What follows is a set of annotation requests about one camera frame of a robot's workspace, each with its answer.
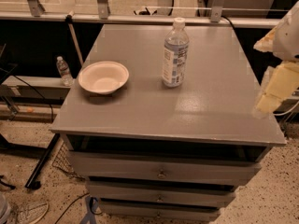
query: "drawer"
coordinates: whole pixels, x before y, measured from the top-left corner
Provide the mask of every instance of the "drawer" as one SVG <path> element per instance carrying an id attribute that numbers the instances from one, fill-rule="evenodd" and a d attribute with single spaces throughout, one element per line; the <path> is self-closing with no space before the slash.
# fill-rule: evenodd
<path id="1" fill-rule="evenodd" d="M 191 185 L 134 180 L 88 181 L 87 188 L 93 197 L 147 203 L 174 203 L 194 206 L 225 207 L 234 198 L 230 191 L 197 189 Z"/>
<path id="2" fill-rule="evenodd" d="M 260 165 L 244 161 L 208 161 L 149 156 L 128 156 L 69 152 L 75 172 L 83 176 L 104 176 L 185 183 L 245 185 Z"/>
<path id="3" fill-rule="evenodd" d="M 193 157 L 199 160 L 256 161 L 265 147 L 197 143 L 174 140 L 117 138 L 68 134 L 65 139 L 78 152 Z"/>
<path id="4" fill-rule="evenodd" d="M 214 209 L 185 208 L 171 205 L 152 205 L 148 203 L 118 203 L 101 200 L 101 211 L 110 215 L 172 218 L 197 221 L 213 221 L 220 211 Z"/>

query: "terrazzo floor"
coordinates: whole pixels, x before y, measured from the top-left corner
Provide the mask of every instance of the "terrazzo floor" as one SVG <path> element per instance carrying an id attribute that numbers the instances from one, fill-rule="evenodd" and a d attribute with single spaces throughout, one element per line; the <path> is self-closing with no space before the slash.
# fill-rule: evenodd
<path id="1" fill-rule="evenodd" d="M 49 123 L 0 120 L 0 133 L 16 144 L 45 146 L 53 133 Z M 213 224 L 240 223 L 299 223 L 299 124 L 287 126 L 288 143 L 273 148 L 262 160 L 262 170 L 246 186 L 239 187 L 236 198 L 225 208 Z M 63 142 L 59 140 L 42 169 L 38 180 L 41 188 L 29 190 L 24 187 L 36 167 L 37 159 L 4 154 L 0 150 L 0 174 L 6 182 L 17 188 L 9 190 L 0 185 L 8 201 L 20 205 L 31 201 L 48 200 L 50 208 L 40 224 L 56 223 L 66 207 L 76 198 L 87 193 L 84 181 L 66 176 L 53 167 Z M 199 224 L 196 221 L 158 219 L 147 217 L 119 217 L 109 215 L 86 219 L 86 197 L 76 201 L 57 223 L 105 223 L 105 224 Z"/>

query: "water bottle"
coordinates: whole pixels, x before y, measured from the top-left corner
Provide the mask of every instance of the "water bottle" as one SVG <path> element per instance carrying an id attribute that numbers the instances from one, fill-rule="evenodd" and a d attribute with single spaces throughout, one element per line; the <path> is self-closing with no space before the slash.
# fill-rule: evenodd
<path id="1" fill-rule="evenodd" d="M 167 87 L 179 86 L 185 76 L 189 38 L 185 19 L 175 18 L 172 31 L 164 41 L 163 82 Z"/>
<path id="2" fill-rule="evenodd" d="M 65 86 L 71 86 L 73 84 L 73 77 L 69 70 L 67 62 L 64 60 L 62 56 L 57 57 L 57 69 L 59 71 L 60 76 L 62 77 L 62 82 Z"/>

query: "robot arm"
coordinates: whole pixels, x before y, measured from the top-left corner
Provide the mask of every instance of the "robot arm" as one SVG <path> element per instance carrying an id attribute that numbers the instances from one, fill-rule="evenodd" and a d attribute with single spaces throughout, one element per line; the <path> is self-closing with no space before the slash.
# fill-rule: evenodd
<path id="1" fill-rule="evenodd" d="M 273 52 L 282 60 L 277 68 L 269 67 L 263 76 L 253 115 L 262 118 L 275 111 L 299 87 L 299 2 L 254 48 Z"/>

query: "white cord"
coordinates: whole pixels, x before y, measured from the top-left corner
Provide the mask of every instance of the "white cord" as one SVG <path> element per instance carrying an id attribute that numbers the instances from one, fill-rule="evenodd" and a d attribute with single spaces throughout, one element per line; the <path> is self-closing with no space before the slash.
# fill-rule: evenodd
<path id="1" fill-rule="evenodd" d="M 290 108 L 288 111 L 281 113 L 281 114 L 274 114 L 275 116 L 284 116 L 286 114 L 291 113 L 297 106 L 299 105 L 299 101 L 292 107 Z"/>

